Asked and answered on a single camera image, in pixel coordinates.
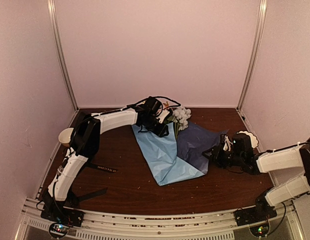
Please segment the light blue flower stem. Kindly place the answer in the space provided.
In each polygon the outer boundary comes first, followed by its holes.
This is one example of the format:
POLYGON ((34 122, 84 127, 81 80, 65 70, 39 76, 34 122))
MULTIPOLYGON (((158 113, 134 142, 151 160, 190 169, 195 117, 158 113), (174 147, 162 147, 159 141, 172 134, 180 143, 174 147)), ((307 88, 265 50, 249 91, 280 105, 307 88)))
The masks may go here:
POLYGON ((172 116, 174 122, 174 134, 177 139, 179 132, 188 127, 188 119, 191 117, 191 110, 181 105, 173 111, 172 116))

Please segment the blue wrapping paper sheet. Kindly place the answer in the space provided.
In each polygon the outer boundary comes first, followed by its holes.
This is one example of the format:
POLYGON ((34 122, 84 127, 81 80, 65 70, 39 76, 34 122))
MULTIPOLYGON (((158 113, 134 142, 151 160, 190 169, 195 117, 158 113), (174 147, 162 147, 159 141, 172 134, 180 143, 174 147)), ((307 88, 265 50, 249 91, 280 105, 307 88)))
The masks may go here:
POLYGON ((193 122, 175 138, 174 126, 168 124, 169 135, 158 137, 152 132, 139 132, 132 126, 135 139, 153 178, 159 186, 202 177, 208 173, 209 160, 202 152, 220 143, 220 135, 228 131, 209 131, 193 122))

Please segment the black ribbon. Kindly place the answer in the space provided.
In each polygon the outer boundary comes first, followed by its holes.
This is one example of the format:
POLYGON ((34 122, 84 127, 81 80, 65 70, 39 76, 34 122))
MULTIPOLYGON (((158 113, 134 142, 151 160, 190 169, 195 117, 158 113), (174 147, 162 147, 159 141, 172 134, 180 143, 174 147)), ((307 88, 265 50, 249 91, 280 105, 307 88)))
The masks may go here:
POLYGON ((82 190, 85 191, 82 195, 77 195, 73 191, 73 184, 75 181, 71 184, 69 191, 67 193, 66 197, 66 203, 65 206, 71 207, 71 208, 79 208, 80 203, 92 198, 96 198, 99 196, 102 196, 107 192, 107 186, 102 187, 103 185, 103 176, 104 174, 115 174, 118 170, 115 168, 102 166, 99 164, 92 163, 90 161, 86 162, 78 171, 76 174, 75 180, 77 178, 80 178, 78 180, 78 183, 82 183, 83 185, 82 190))

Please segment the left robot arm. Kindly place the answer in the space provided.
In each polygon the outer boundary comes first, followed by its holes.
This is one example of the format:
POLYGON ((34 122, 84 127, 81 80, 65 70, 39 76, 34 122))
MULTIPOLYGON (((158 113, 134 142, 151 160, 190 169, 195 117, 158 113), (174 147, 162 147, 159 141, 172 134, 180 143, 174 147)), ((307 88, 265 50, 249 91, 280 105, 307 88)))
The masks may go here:
POLYGON ((160 138, 169 134, 167 120, 172 116, 173 108, 181 104, 173 100, 171 106, 165 106, 161 99, 162 96, 149 96, 122 108, 86 114, 77 120, 62 164, 42 196, 50 217, 56 222, 67 218, 63 205, 69 190, 80 170, 99 151, 100 136, 103 133, 136 125, 160 138))

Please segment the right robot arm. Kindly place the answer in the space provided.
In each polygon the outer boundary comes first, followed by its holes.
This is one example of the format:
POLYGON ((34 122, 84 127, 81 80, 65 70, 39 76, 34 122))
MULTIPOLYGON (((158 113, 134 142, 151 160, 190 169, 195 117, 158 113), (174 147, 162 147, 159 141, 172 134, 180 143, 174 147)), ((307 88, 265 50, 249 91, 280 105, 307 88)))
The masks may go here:
POLYGON ((219 144, 202 152, 205 158, 219 168, 236 166, 250 175, 302 168, 297 176, 266 190, 256 199, 251 210, 254 220, 263 220, 278 204, 304 194, 310 195, 310 137, 295 145, 261 153, 254 153, 259 142, 251 132, 239 131, 232 138, 221 134, 219 138, 219 144))

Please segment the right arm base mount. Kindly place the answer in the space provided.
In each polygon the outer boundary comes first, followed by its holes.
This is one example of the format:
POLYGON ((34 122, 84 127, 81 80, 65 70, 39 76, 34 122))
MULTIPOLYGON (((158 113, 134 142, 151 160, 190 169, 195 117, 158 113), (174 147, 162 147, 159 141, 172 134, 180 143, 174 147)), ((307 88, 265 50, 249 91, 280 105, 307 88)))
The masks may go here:
POLYGON ((275 208, 262 199, 257 200, 255 206, 239 208, 233 214, 237 226, 250 225, 250 233, 257 238, 267 237, 271 233, 270 219, 277 216, 275 208))

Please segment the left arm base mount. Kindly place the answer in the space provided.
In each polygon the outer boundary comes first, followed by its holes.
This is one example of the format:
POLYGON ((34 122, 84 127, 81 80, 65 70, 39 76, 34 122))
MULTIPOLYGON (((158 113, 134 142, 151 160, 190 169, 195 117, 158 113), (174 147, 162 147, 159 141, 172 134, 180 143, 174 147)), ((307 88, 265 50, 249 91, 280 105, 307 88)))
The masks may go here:
POLYGON ((51 221, 48 227, 48 233, 54 239, 64 238, 74 227, 81 227, 85 213, 80 210, 63 208, 58 210, 54 208, 49 211, 46 207, 42 210, 40 217, 51 221))

